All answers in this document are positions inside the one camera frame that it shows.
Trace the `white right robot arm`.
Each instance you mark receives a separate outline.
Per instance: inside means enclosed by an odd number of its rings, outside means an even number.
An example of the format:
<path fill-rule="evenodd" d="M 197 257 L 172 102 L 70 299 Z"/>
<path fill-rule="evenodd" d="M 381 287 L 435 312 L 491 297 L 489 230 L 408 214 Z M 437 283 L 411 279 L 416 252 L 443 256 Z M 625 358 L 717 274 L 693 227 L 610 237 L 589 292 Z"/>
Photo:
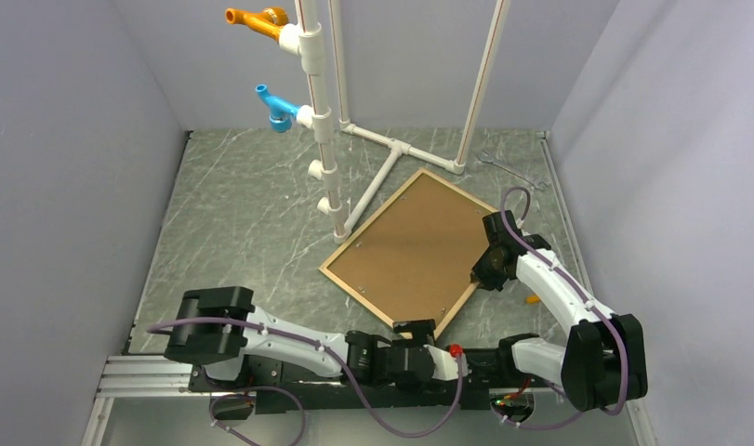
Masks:
<path fill-rule="evenodd" d="M 562 346 L 535 334 L 500 340 L 495 373 L 516 386 L 528 375 L 555 385 L 580 412 L 618 409 L 648 392 L 643 329 L 588 292 L 540 235 L 524 235 L 510 211 L 483 217 L 488 242 L 470 277 L 485 290 L 509 281 L 530 288 L 566 330 Z"/>

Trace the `green wooden photo frame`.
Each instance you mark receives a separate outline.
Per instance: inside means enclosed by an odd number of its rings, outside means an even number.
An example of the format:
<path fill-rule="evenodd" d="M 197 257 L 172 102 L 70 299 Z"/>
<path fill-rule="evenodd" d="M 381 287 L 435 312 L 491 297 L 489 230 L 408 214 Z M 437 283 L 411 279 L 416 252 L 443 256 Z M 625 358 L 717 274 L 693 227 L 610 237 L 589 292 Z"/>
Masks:
<path fill-rule="evenodd" d="M 432 320 L 440 336 L 476 290 L 470 270 L 495 210 L 420 168 L 320 271 L 388 326 Z"/>

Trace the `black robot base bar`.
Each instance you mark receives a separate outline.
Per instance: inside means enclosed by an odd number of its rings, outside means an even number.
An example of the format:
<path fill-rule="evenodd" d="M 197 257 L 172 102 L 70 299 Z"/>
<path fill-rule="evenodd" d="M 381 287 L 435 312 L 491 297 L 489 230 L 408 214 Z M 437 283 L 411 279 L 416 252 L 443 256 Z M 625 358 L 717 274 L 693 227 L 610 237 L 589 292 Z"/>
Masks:
<path fill-rule="evenodd" d="M 500 348 L 466 348 L 461 354 L 465 376 L 457 377 L 456 359 L 443 351 L 445 371 L 436 374 L 431 358 L 419 348 L 383 346 L 375 352 L 355 353 L 353 378 L 345 374 L 322 377 L 311 370 L 260 356 L 245 356 L 238 362 L 232 380 L 214 378 L 208 367 L 192 370 L 189 390 L 230 392 L 249 389 L 249 401 L 257 413 L 286 413 L 297 405 L 268 392 L 268 387 L 282 388 L 309 410 L 356 409 L 367 400 L 372 407 L 434 407 L 457 402 L 463 410 L 487 410 L 494 406 L 528 414 L 533 405 L 532 393 L 545 387 L 539 377 L 511 370 L 509 354 Z"/>

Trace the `white PVC pipe stand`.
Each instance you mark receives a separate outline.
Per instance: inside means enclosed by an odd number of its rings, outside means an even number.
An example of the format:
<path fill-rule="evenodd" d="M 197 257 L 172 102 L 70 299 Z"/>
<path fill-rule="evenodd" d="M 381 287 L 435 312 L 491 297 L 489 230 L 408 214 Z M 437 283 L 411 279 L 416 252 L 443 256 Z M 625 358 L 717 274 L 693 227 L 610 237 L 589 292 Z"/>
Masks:
<path fill-rule="evenodd" d="M 302 58 L 311 101 L 300 110 L 320 145 L 310 174 L 324 183 L 318 209 L 342 244 L 403 157 L 460 175 L 480 118 L 511 4 L 508 1 L 330 1 L 329 22 L 312 1 L 295 4 L 297 21 L 282 47 Z M 456 152 L 443 157 L 385 134 L 388 127 L 462 121 Z M 354 203 L 342 196 L 335 132 L 387 150 Z"/>

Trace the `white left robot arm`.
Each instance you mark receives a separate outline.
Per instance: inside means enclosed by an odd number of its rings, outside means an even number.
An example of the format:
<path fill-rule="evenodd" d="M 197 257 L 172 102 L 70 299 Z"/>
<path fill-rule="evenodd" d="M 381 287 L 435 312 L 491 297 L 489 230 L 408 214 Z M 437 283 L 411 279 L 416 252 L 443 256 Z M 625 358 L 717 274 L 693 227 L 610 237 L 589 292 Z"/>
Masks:
<path fill-rule="evenodd" d="M 247 382 L 248 356 L 363 387 L 415 390 L 462 381 L 470 372 L 461 348 L 437 347 L 433 335 L 417 325 L 406 324 L 411 338 L 396 340 L 355 330 L 320 332 L 270 314 L 252 297 L 241 286 L 185 292 L 176 319 L 152 328 L 168 336 L 165 357 L 205 368 L 228 390 Z"/>

